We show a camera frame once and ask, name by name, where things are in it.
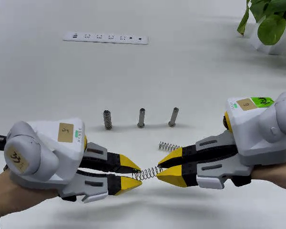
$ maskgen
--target human hand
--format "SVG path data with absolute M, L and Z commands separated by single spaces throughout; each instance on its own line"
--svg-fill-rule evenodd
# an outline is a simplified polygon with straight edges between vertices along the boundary
M 57 195 L 56 190 L 28 189 L 15 184 L 7 169 L 0 174 L 0 217 L 26 210 Z
M 286 163 L 274 166 L 258 166 L 251 173 L 252 179 L 267 180 L 286 189 Z

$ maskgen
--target potted plant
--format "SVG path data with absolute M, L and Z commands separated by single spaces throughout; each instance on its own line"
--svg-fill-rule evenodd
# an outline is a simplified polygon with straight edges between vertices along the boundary
M 257 24 L 249 42 L 259 51 L 281 54 L 286 50 L 286 0 L 246 1 L 246 11 L 237 31 L 244 35 L 251 12 Z

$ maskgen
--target coiled spring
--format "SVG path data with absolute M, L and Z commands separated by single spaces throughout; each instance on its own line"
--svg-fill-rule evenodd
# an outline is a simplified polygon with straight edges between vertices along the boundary
M 137 173 L 133 173 L 133 179 L 147 180 L 149 178 L 155 177 L 158 173 L 161 173 L 162 170 L 163 169 L 160 166 L 143 169 L 141 171 L 138 171 Z
M 166 151 L 173 151 L 173 150 L 178 149 L 180 147 L 181 146 L 171 144 L 171 143 L 167 143 L 167 142 L 160 142 L 159 143 L 159 149 L 166 150 Z
M 108 110 L 104 111 L 103 116 L 104 116 L 105 129 L 111 130 L 112 124 L 111 124 L 111 113 L 110 113 L 110 111 L 108 111 Z

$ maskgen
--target white strip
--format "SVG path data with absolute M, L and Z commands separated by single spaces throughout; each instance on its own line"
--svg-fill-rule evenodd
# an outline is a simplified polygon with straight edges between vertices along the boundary
M 90 196 L 87 198 L 83 198 L 82 201 L 87 204 L 87 203 L 91 203 L 97 200 L 101 200 L 101 199 L 105 199 L 108 196 L 108 192 L 107 193 L 102 193 L 102 194 L 98 194 L 95 196 Z
M 223 189 L 224 185 L 221 183 L 220 179 L 216 177 L 199 177 L 196 176 L 197 183 L 199 187 L 212 188 L 212 189 Z
M 101 42 L 122 44 L 148 44 L 147 36 L 136 36 L 126 34 L 104 34 L 90 32 L 68 32 L 63 37 L 64 41 L 73 42 Z

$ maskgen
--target yellow fingertip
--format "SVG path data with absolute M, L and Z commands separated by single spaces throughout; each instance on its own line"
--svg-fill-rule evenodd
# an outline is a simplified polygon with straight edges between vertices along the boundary
M 182 147 L 172 151 L 169 155 L 167 155 L 164 159 L 162 159 L 158 164 L 168 161 L 172 158 L 182 157 Z
M 132 162 L 132 160 L 122 154 L 120 154 L 120 164 L 121 166 L 126 166 L 141 171 L 141 169 L 134 162 Z
M 115 196 L 134 189 L 142 184 L 142 181 L 132 179 L 130 177 L 121 177 L 121 190 L 118 191 Z
M 228 125 L 229 131 L 230 131 L 230 132 L 233 132 L 233 131 L 232 131 L 231 122 L 230 122 L 230 118 L 229 118 L 228 112 L 225 112 L 225 120 L 227 121 L 227 125 Z
M 182 166 L 168 168 L 161 173 L 158 173 L 157 178 L 175 186 L 187 187 L 182 177 Z
M 86 151 L 87 144 L 88 144 L 88 139 L 87 136 L 85 136 L 84 151 Z

